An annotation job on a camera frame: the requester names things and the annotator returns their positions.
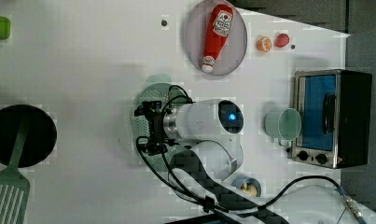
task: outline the spatula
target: spatula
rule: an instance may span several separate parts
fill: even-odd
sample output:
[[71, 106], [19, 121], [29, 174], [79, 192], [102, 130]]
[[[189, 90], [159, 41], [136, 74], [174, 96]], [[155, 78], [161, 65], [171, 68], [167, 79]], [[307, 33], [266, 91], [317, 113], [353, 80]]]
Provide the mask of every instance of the spatula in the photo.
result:
[[19, 173], [18, 165], [29, 126], [29, 116], [23, 115], [9, 166], [0, 171], [0, 223], [22, 224], [24, 221], [30, 182]]

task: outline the small fruit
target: small fruit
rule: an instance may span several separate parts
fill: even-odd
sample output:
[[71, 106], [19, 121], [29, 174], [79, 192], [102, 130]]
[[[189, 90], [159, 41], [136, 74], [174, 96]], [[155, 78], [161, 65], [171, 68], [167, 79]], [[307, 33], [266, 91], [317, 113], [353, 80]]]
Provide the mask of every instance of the small fruit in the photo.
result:
[[262, 52], [269, 52], [272, 49], [272, 41], [268, 37], [261, 37], [257, 42], [257, 47]]
[[274, 45], [278, 48], [283, 48], [287, 44], [289, 44], [289, 36], [286, 34], [280, 34], [275, 38], [275, 43]]

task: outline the toaster oven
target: toaster oven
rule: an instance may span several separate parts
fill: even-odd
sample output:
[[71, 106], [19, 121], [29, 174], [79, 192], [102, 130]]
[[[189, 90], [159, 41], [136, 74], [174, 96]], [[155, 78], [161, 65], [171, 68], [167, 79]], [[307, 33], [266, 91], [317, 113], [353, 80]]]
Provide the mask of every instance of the toaster oven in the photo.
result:
[[292, 160], [327, 168], [368, 163], [371, 74], [298, 71], [294, 107], [301, 115]]

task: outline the orange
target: orange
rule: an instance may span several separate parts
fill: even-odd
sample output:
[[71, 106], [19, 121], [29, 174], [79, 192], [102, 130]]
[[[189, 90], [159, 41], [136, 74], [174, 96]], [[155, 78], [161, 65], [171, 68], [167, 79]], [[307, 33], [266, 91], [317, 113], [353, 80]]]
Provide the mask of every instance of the orange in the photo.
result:
[[262, 52], [269, 52], [272, 49], [272, 41], [268, 37], [261, 37], [257, 42], [257, 47]]

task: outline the oven window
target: oven window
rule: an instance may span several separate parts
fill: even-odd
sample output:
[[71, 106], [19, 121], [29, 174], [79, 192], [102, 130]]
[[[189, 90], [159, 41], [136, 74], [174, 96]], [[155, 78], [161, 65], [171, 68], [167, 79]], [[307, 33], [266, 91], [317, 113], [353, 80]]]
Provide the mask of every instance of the oven window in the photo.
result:
[[333, 149], [333, 132], [324, 131], [324, 100], [336, 94], [336, 76], [313, 76], [305, 78], [304, 116], [302, 123], [302, 146], [319, 150]]

